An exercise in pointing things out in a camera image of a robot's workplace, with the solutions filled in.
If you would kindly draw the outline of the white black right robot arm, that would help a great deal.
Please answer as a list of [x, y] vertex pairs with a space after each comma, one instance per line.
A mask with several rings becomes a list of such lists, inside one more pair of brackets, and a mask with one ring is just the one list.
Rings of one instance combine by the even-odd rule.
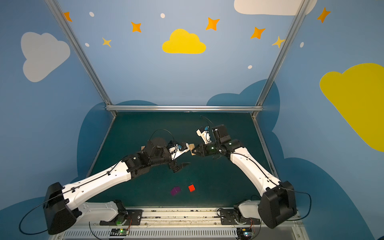
[[261, 196], [258, 213], [270, 229], [295, 216], [297, 204], [292, 184], [281, 182], [269, 173], [241, 141], [231, 138], [225, 125], [214, 127], [211, 134], [209, 129], [205, 127], [196, 131], [204, 142], [195, 146], [192, 152], [200, 157], [225, 156], [236, 165], [258, 190]]

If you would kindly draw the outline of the left green circuit board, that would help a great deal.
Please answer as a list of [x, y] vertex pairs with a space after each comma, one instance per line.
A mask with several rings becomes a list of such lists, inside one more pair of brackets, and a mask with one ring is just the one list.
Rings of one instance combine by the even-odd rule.
[[125, 237], [130, 234], [128, 229], [111, 229], [110, 237]]

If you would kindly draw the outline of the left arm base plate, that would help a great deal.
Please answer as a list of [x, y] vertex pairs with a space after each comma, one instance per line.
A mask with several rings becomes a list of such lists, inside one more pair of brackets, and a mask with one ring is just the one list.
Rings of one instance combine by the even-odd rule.
[[111, 221], [100, 221], [100, 226], [139, 226], [143, 210], [119, 211]]

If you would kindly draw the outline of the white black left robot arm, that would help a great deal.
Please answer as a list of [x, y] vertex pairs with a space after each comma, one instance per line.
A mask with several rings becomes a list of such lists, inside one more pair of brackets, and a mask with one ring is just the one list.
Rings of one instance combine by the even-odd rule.
[[165, 139], [155, 138], [139, 152], [123, 157], [106, 170], [72, 184], [62, 186], [56, 182], [50, 185], [43, 204], [48, 234], [62, 233], [85, 216], [80, 206], [87, 200], [148, 173], [152, 167], [168, 165], [173, 172], [178, 172], [185, 165], [178, 165], [176, 159], [189, 150], [188, 143], [167, 143]]

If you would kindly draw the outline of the aluminium front rail base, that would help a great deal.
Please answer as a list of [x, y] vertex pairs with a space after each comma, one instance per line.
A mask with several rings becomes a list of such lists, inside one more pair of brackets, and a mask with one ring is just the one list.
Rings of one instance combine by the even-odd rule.
[[[98, 222], [76, 224], [51, 240], [236, 240], [237, 228], [251, 228], [252, 240], [307, 240], [301, 221], [284, 222], [274, 229], [260, 219], [244, 225], [221, 225], [219, 208], [132, 208], [143, 210], [139, 226], [100, 226]], [[110, 237], [111, 229], [128, 229], [125, 237]]]

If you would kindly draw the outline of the green circuit board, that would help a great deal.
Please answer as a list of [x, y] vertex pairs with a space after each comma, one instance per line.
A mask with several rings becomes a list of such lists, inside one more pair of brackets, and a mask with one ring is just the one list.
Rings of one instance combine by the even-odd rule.
[[130, 234], [128, 229], [111, 229], [110, 237], [125, 237]]
[[237, 240], [251, 240], [254, 236], [254, 232], [251, 228], [237, 228]]

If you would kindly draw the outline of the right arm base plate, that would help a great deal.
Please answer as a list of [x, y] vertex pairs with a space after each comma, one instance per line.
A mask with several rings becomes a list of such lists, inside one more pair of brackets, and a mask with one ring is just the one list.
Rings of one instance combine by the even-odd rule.
[[234, 209], [217, 209], [217, 215], [220, 218], [221, 225], [242, 225], [235, 217]]

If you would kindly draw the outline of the aluminium corner post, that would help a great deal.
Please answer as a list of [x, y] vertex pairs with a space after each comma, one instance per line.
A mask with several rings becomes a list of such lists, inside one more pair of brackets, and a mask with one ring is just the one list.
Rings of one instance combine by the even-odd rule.
[[48, 8], [50, 9], [51, 13], [53, 14], [54, 18], [56, 19], [57, 23], [59, 24], [60, 28], [62, 29], [69, 43], [71, 44], [72, 48], [74, 49], [77, 57], [82, 63], [84, 69], [86, 70], [96, 90], [98, 91], [102, 100], [106, 104], [106, 107], [112, 106], [113, 103], [110, 97], [108, 96], [106, 89], [104, 88], [100, 78], [98, 77], [85, 51], [83, 50], [81, 43], [78, 40], [75, 32], [73, 31], [69, 21], [66, 19], [65, 14], [62, 11], [59, 2], [52, 1], [52, 0], [45, 0], [45, 3], [47, 4]]
[[276, 58], [276, 61], [273, 65], [273, 68], [267, 78], [267, 81], [262, 88], [262, 91], [258, 97], [256, 107], [263, 108], [263, 104], [268, 96], [268, 93], [270, 92], [270, 89], [272, 88], [272, 85], [279, 73], [280, 68], [283, 65], [283, 62], [289, 52], [289, 49], [306, 17], [306, 11], [309, 8], [311, 1], [310, 0], [304, 0], [300, 3], [298, 11], [292, 21], [292, 24], [290, 25], [290, 28], [287, 32], [285, 41], [283, 43], [283, 46], [280, 48], [278, 56]]

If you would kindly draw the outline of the purple block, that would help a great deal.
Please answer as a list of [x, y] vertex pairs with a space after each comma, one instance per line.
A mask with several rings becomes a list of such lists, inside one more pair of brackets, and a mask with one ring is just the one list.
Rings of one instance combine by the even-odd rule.
[[180, 193], [181, 191], [182, 191], [182, 189], [179, 186], [173, 187], [172, 190], [171, 190], [171, 195], [175, 196], [178, 193]]

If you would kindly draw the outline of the right green circuit board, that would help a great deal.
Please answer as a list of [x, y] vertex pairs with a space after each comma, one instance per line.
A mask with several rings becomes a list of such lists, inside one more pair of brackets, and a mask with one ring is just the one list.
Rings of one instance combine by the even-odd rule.
[[254, 236], [254, 232], [251, 228], [237, 228], [237, 240], [251, 240]]

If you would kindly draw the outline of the aluminium back frame rail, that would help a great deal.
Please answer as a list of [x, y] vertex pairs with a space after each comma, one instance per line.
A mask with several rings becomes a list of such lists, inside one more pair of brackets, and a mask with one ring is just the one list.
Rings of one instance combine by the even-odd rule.
[[261, 112], [263, 110], [263, 107], [107, 105], [106, 110], [110, 112]]

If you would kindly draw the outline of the aluminium right corner post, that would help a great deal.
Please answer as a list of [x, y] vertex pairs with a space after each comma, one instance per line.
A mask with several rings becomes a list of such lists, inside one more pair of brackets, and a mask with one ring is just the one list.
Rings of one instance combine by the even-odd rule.
[[311, 1], [310, 0], [304, 0], [300, 3], [298, 11], [292, 21], [292, 24], [290, 25], [290, 28], [287, 32], [285, 41], [283, 43], [283, 46], [280, 48], [278, 56], [276, 58], [276, 61], [273, 65], [273, 68], [267, 78], [267, 81], [262, 88], [262, 91], [258, 97], [256, 107], [263, 108], [263, 104], [268, 96], [268, 93], [270, 92], [270, 89], [272, 88], [272, 85], [279, 73], [280, 68], [283, 65], [283, 62], [289, 52], [289, 49], [306, 17], [306, 11], [309, 8]]

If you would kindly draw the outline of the aluminium left corner post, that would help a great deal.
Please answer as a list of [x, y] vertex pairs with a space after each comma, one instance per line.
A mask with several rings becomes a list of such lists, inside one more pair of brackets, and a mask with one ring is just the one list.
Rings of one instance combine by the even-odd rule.
[[110, 97], [108, 96], [106, 89], [104, 88], [100, 78], [98, 77], [85, 51], [83, 50], [81, 43], [78, 40], [75, 32], [73, 31], [69, 21], [66, 19], [65, 14], [62, 11], [59, 2], [52, 1], [52, 0], [45, 0], [45, 3], [47, 4], [48, 8], [50, 9], [51, 13], [53, 14], [54, 18], [56, 19], [57, 23], [59, 24], [60, 28], [62, 29], [69, 43], [71, 44], [72, 48], [74, 49], [77, 57], [82, 63], [84, 69], [86, 70], [96, 90], [98, 91], [102, 100], [106, 104], [106, 107], [112, 106], [113, 103]]

